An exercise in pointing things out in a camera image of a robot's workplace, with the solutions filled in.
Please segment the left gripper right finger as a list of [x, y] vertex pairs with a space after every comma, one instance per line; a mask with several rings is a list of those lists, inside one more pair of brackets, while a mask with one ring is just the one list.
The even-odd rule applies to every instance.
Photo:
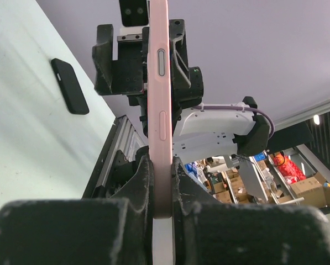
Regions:
[[227, 204], [172, 164], [175, 264], [330, 264], [330, 224], [311, 206]]

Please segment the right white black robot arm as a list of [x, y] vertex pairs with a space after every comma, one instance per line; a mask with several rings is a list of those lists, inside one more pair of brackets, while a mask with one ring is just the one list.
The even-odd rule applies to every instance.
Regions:
[[172, 19], [168, 26], [168, 36], [145, 26], [139, 33], [117, 37], [118, 58], [113, 59], [113, 26], [99, 25], [92, 49], [96, 92], [126, 96], [131, 106], [140, 108], [150, 159], [157, 168], [169, 168], [175, 156], [189, 163], [262, 152], [273, 123], [249, 96], [234, 104], [203, 104], [201, 69], [188, 65], [185, 22]]

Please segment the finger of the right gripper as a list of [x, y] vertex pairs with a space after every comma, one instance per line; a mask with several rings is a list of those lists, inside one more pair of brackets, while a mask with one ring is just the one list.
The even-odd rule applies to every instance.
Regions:
[[170, 72], [173, 88], [190, 88], [185, 21], [169, 20]]
[[96, 69], [95, 91], [101, 96], [116, 95], [113, 88], [113, 25], [97, 26], [96, 44], [92, 47], [92, 59]]

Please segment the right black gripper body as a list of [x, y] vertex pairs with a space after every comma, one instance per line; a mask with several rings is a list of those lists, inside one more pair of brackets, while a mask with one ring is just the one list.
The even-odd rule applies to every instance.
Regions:
[[[113, 88], [117, 94], [127, 95], [130, 105], [138, 105], [136, 97], [145, 96], [147, 83], [149, 28], [143, 28], [142, 37], [118, 42], [118, 59], [113, 61]], [[173, 88], [172, 99], [180, 108], [199, 105], [203, 97], [203, 78], [198, 66], [190, 67], [190, 88]]]

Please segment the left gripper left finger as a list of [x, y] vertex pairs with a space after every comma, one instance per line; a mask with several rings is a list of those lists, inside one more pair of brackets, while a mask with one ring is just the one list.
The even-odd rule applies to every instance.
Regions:
[[17, 200], [0, 209], [0, 264], [152, 264], [153, 166], [112, 197]]

